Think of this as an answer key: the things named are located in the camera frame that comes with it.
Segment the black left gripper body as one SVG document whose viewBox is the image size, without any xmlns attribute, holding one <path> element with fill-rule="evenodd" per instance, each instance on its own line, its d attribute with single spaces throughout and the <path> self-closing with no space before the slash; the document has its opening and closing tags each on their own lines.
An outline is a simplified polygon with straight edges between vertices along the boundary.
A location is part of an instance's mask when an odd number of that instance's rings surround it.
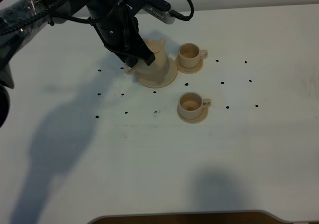
<svg viewBox="0 0 319 224">
<path fill-rule="evenodd" d="M 150 65 L 155 56 L 139 35 L 137 19 L 130 14 L 123 2 L 114 6 L 112 13 L 102 21 L 93 24 L 106 49 L 114 53 L 129 67 L 139 59 Z"/>
</svg>

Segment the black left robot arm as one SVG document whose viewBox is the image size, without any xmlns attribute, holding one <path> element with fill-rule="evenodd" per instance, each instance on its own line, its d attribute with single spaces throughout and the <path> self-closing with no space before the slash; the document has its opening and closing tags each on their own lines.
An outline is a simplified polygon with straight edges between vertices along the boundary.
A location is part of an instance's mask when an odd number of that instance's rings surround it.
<svg viewBox="0 0 319 224">
<path fill-rule="evenodd" d="M 44 26 L 73 21 L 94 27 L 105 48 L 134 67 L 139 60 L 150 65 L 154 53 L 139 35 L 136 13 L 147 0 L 20 0 L 0 12 L 0 121 L 9 113 L 7 88 L 14 82 L 12 57 Z"/>
</svg>

